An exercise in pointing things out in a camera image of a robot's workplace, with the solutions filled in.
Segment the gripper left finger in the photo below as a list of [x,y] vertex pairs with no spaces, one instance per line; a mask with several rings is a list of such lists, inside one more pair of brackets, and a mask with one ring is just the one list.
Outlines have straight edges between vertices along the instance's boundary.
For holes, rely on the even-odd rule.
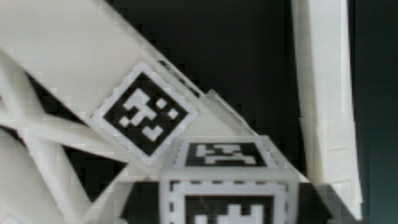
[[85,213],[85,224],[128,224],[120,217],[128,197],[133,189],[133,183],[113,183]]

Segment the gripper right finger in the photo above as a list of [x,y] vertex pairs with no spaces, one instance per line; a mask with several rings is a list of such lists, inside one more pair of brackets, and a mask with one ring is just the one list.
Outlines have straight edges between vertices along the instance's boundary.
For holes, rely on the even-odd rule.
[[344,205],[332,186],[328,184],[316,184],[314,190],[330,213],[327,224],[364,224],[364,222],[353,217],[348,206]]

